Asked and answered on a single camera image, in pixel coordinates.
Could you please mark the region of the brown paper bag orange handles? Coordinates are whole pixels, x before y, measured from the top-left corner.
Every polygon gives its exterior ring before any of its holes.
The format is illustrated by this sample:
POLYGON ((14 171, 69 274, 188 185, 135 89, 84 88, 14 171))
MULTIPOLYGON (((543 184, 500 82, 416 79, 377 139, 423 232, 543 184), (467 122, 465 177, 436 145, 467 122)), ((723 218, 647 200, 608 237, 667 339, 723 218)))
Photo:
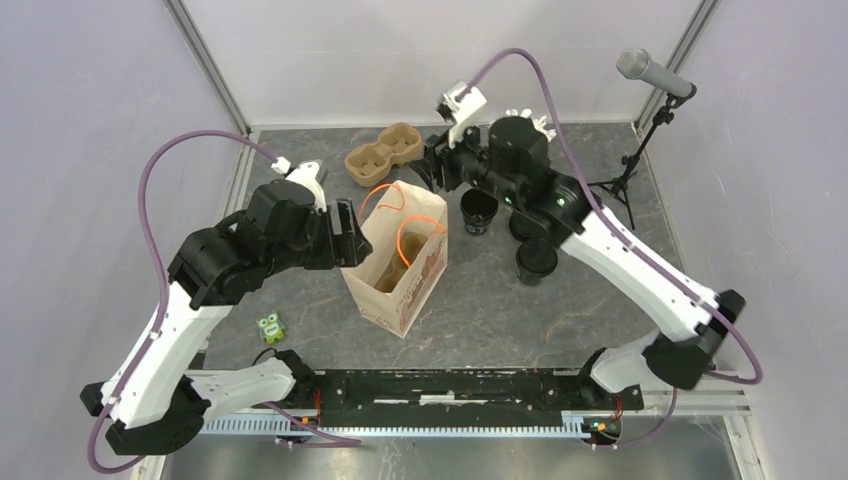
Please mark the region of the brown paper bag orange handles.
POLYGON ((357 219, 373 252, 343 278, 363 318, 404 338, 447 267, 447 203, 395 181, 369 192, 357 219))

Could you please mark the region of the black plastic cup lid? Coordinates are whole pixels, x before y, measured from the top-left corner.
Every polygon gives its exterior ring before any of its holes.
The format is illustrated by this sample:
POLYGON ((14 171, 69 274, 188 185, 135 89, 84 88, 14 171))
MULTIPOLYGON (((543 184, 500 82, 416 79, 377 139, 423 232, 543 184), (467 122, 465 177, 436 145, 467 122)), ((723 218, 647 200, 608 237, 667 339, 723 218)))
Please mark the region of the black plastic cup lid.
POLYGON ((524 271, 547 276, 558 266, 557 249, 541 238, 521 243, 516 251, 516 262, 524 271))

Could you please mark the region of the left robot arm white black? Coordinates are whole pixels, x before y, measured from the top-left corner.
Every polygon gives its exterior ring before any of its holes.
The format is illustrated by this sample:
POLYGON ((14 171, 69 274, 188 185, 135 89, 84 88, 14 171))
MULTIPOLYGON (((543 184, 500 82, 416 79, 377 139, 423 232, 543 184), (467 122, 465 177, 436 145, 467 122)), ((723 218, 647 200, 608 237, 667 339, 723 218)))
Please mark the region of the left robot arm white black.
POLYGON ((291 350, 204 379, 188 369, 215 327, 268 278, 292 268, 355 267, 371 254, 352 202, 317 200, 302 184, 275 180, 257 188, 245 209, 185 239, 165 270, 163 300, 125 363, 80 394, 95 434, 114 453, 168 455, 222 416, 314 398, 314 372, 291 350))

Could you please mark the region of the black coffee cup white lettering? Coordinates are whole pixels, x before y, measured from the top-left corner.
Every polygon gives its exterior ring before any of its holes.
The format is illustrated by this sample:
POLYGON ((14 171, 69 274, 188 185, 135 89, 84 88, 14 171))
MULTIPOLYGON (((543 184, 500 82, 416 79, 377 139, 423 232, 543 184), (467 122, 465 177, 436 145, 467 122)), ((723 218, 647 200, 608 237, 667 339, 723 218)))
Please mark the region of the black coffee cup white lettering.
POLYGON ((460 199, 465 231, 472 236, 485 234, 499 209, 499 202, 477 189, 467 190, 460 199))

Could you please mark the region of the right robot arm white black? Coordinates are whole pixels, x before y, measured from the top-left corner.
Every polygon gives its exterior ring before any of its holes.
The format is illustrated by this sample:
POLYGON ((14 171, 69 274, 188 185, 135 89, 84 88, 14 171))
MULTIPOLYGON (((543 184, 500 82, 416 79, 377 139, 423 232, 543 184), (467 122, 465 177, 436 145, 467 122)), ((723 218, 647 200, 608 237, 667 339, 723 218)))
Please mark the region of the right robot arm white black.
POLYGON ((583 262, 634 301, 655 333, 605 348, 585 365, 580 400, 602 408, 646 378, 683 390, 709 374, 714 355, 746 305, 735 290, 717 293, 687 277, 635 237, 579 181, 553 169, 549 140, 528 118, 505 116, 483 145, 477 127, 458 142, 432 135, 411 168, 434 193, 462 184, 528 221, 534 238, 583 262))

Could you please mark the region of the cardboard two-cup carrier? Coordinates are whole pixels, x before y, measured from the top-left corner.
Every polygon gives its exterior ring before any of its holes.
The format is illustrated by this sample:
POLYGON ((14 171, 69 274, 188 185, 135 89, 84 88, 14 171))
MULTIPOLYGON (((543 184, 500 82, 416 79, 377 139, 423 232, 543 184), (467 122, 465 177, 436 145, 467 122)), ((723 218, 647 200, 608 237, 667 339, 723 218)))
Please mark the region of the cardboard two-cup carrier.
POLYGON ((400 239, 400 251, 394 251, 374 288, 382 293, 391 293, 416 260, 427 240, 428 237, 420 233, 404 233, 400 239))

